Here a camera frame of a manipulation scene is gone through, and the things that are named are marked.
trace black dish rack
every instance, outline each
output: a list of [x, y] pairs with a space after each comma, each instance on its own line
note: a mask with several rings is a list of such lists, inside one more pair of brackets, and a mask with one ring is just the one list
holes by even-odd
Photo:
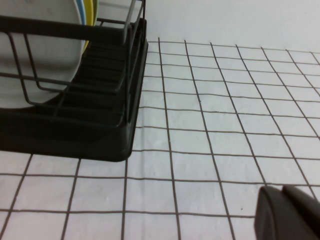
[[[136, 21], [131, 23], [135, 3], [131, 1], [126, 21], [98, 18], [99, 26], [0, 16], [0, 32], [10, 39], [18, 71], [0, 72], [0, 77], [19, 79], [21, 94], [33, 105], [0, 108], [1, 150], [113, 162], [130, 156], [148, 50], [146, 2], [142, 1]], [[21, 72], [12, 33], [24, 36], [33, 76]], [[37, 77], [28, 35], [89, 40], [71, 82]], [[35, 81], [43, 91], [59, 94], [45, 103], [32, 102], [25, 81]], [[40, 83], [66, 88], [43, 88]]]

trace tiled countertop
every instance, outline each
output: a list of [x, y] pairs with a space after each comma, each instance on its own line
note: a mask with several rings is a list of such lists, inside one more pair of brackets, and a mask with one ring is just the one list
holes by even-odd
[[0, 238], [253, 240], [258, 191], [320, 200], [320, 54], [150, 42], [133, 152], [0, 152]]

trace black object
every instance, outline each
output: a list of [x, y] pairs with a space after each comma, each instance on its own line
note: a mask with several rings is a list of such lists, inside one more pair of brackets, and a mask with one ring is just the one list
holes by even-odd
[[[148, 43], [143, 0], [135, 23], [98, 18], [100, 26], [0, 16], [0, 32], [8, 35], [25, 100], [23, 109], [0, 108], [0, 149], [14, 152], [122, 161], [132, 151]], [[122, 25], [106, 27], [104, 23]], [[24, 35], [33, 76], [22, 75], [11, 33]], [[89, 40], [72, 82], [37, 77], [28, 35]], [[59, 93], [45, 103], [32, 102], [24, 81], [36, 81], [43, 91]], [[65, 85], [64, 90], [40, 83]]]
[[264, 186], [254, 229], [257, 240], [320, 240], [320, 203], [293, 186]]

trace white tile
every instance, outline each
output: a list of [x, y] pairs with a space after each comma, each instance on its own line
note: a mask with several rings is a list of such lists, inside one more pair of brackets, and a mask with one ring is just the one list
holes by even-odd
[[125, 209], [142, 212], [174, 212], [171, 181], [127, 180]]
[[292, 157], [282, 136], [247, 135], [256, 156]]
[[66, 214], [61, 213], [13, 212], [3, 239], [61, 239], [65, 218]]
[[209, 154], [209, 142], [203, 131], [170, 130], [172, 151]]
[[209, 132], [214, 154], [251, 155], [247, 139], [242, 133]]
[[267, 183], [306, 184], [294, 159], [257, 157], [256, 160]]
[[176, 199], [180, 213], [226, 214], [217, 182], [175, 182]]
[[316, 136], [304, 118], [276, 116], [274, 119], [284, 135]]
[[27, 174], [75, 175], [79, 159], [33, 155]]
[[203, 111], [234, 113], [235, 109], [229, 97], [200, 95]]
[[137, 128], [133, 141], [134, 150], [169, 150], [166, 129]]
[[279, 134], [277, 125], [271, 116], [239, 115], [244, 131], [257, 134]]
[[229, 96], [226, 85], [223, 81], [195, 81], [199, 94], [217, 94]]
[[189, 56], [189, 59], [192, 67], [218, 68], [214, 57]]
[[288, 93], [284, 86], [271, 86], [271, 85], [257, 85], [259, 91], [264, 99], [283, 99], [292, 100], [292, 97]]
[[134, 151], [128, 159], [128, 177], [171, 179], [169, 152]]
[[320, 184], [320, 161], [319, 160], [306, 160], [298, 159], [299, 165], [308, 180], [309, 184]]
[[72, 211], [121, 211], [124, 179], [78, 178]]
[[189, 66], [162, 66], [163, 76], [165, 78], [192, 79]]
[[320, 159], [320, 141], [316, 137], [286, 136], [296, 158]]
[[173, 153], [172, 163], [176, 180], [218, 180], [210, 155]]
[[237, 70], [225, 70], [222, 69], [222, 74], [226, 82], [236, 82], [236, 83], [250, 83], [252, 84], [252, 79], [247, 71], [237, 71]]
[[230, 215], [254, 216], [260, 184], [222, 183]]
[[23, 174], [30, 154], [0, 151], [0, 173], [2, 174]]
[[208, 131], [242, 132], [236, 114], [204, 112], [203, 115]]
[[170, 129], [205, 130], [200, 111], [168, 110], [167, 115]]
[[269, 114], [262, 99], [232, 98], [235, 108], [240, 114]]
[[165, 108], [164, 94], [162, 92], [141, 92], [140, 107]]
[[193, 80], [165, 78], [164, 89], [166, 92], [172, 93], [196, 94], [196, 88]]
[[183, 240], [231, 240], [230, 225], [226, 217], [180, 215]]
[[14, 209], [66, 211], [73, 183], [73, 177], [26, 176]]
[[89, 177], [124, 177], [126, 161], [97, 161], [82, 159], [78, 175]]
[[20, 176], [0, 175], [0, 209], [10, 208], [20, 180]]
[[200, 110], [197, 95], [166, 93], [165, 99], [168, 109]]
[[166, 111], [154, 108], [140, 108], [136, 120], [137, 127], [152, 126], [166, 128]]
[[265, 100], [272, 115], [302, 117], [302, 113], [294, 101]]
[[71, 213], [64, 239], [120, 239], [121, 226], [121, 213]]
[[264, 72], [273, 72], [272, 67], [267, 61], [257, 61], [257, 60], [244, 60], [244, 64], [249, 71], [264, 71]]
[[124, 239], [176, 240], [178, 239], [176, 215], [126, 213]]
[[254, 218], [231, 218], [235, 239], [256, 240]]
[[214, 156], [222, 181], [262, 183], [253, 157]]

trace white plate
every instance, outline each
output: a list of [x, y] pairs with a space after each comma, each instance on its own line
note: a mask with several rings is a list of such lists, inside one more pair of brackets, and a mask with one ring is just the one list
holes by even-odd
[[[47, 20], [71, 24], [82, 24], [75, 0], [1, 0], [0, 15], [27, 19]], [[33, 77], [24, 36], [12, 33], [21, 71], [24, 76]], [[39, 78], [71, 82], [82, 55], [82, 41], [59, 37], [28, 35], [36, 73]], [[0, 72], [18, 74], [9, 37], [0, 32]], [[35, 81], [25, 80], [29, 100], [44, 103], [58, 95], [41, 90]], [[63, 90], [65, 85], [40, 83], [41, 87]], [[0, 76], [0, 108], [27, 108], [19, 79]]]

